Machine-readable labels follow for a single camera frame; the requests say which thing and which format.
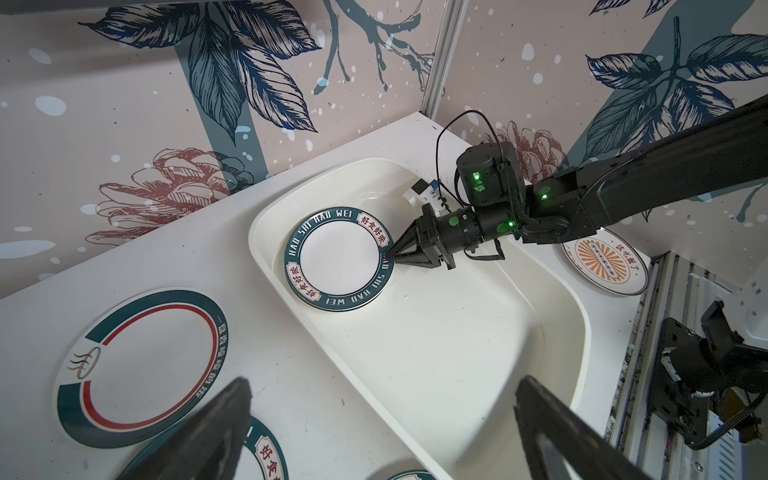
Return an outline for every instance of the white plastic container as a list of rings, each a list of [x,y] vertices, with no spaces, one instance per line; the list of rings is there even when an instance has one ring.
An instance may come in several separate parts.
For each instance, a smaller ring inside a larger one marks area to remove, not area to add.
[[[349,312],[314,309],[286,281],[286,242],[306,216],[356,207],[397,239],[421,215],[402,196],[417,180],[380,158],[329,170],[259,214],[250,251],[296,318],[435,478],[527,478],[513,410],[518,382],[531,374],[574,408],[590,329],[572,290],[524,247],[503,240],[503,262],[459,253],[450,271],[395,265],[379,298]]]

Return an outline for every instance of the leaf illustration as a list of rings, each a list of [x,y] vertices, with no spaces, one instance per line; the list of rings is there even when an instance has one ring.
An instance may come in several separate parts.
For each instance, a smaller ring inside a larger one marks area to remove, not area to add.
[[[659,10],[664,8],[664,6],[669,2],[670,0],[650,0],[650,5],[648,5],[648,10],[645,11],[645,15],[643,15],[643,18],[646,18],[648,15],[658,12]]]
[[[190,87],[206,115],[221,125],[234,141],[245,92],[237,75],[230,37],[206,17],[192,37]]]
[[[233,34],[237,71],[248,102],[278,127],[316,131],[296,83],[270,53],[252,38]]]
[[[677,84],[668,102],[677,131],[706,124],[733,110],[733,102],[723,92],[695,81],[681,81]]]
[[[640,122],[640,126],[632,134],[629,141],[619,154],[625,154],[636,148],[651,144],[656,140],[675,133],[672,115],[666,105],[659,105],[651,110]]]
[[[600,0],[597,5],[594,6],[592,9],[592,12],[589,15],[592,15],[593,13],[597,13],[600,10],[608,10],[609,8],[616,8],[621,7],[622,5],[629,3],[631,0]]]
[[[768,76],[768,37],[715,37],[688,55],[686,67],[696,78],[710,83]]]
[[[192,33],[199,20],[196,3],[178,3],[109,8],[98,22],[80,25],[136,48],[162,48]]]
[[[282,60],[319,47],[299,12],[287,0],[271,3],[224,2],[237,29]]]
[[[587,130],[586,158],[624,146],[645,115],[656,106],[656,88],[619,97],[603,108]]]
[[[661,65],[650,55],[623,53],[600,58],[587,57],[596,79],[613,89],[631,90],[649,86],[661,75]]]

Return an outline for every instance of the floral wallpaper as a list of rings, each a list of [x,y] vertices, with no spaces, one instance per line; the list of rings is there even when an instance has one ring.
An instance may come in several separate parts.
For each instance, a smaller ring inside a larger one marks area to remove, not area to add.
[[[444,7],[0,15],[0,297],[417,111]]]
[[[768,94],[768,0],[472,2],[439,108],[479,109],[536,181],[602,161]],[[452,131],[472,143],[471,118]],[[766,180],[623,219],[653,256],[673,250],[735,284],[768,257]]]

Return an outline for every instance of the red flower illustration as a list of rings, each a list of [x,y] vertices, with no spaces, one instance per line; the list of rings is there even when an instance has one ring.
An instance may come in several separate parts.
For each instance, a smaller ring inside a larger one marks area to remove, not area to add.
[[[131,175],[138,185],[103,184],[96,211],[120,230],[94,232],[91,243],[121,245],[253,185],[243,163],[215,151],[163,150]]]
[[[509,136],[511,125],[514,139]],[[510,141],[515,144],[520,160],[520,168],[523,177],[532,183],[551,177],[557,171],[563,161],[568,158],[563,153],[563,147],[556,141],[552,134],[546,130],[533,131],[523,128],[518,132],[518,126],[510,121],[507,127],[498,129],[499,141]],[[490,135],[485,134],[484,141],[493,141]]]

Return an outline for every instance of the white table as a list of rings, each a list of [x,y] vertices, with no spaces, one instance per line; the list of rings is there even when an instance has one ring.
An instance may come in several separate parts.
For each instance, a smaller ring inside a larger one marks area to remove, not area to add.
[[[282,304],[250,255],[247,232],[279,195],[349,161],[384,157],[431,180],[440,130],[411,114],[0,300],[3,477],[111,478],[137,451],[136,445],[101,450],[72,441],[58,425],[53,384],[71,344],[102,313],[164,286],[200,290],[222,307],[230,346],[207,398],[237,376],[248,378],[251,413],[280,441],[292,480],[378,479],[412,468],[406,447]],[[452,177],[455,159],[468,146],[449,132],[442,136],[443,177]],[[639,297],[592,286],[559,246],[524,248],[567,282],[587,310],[590,355],[577,414],[602,434]]]

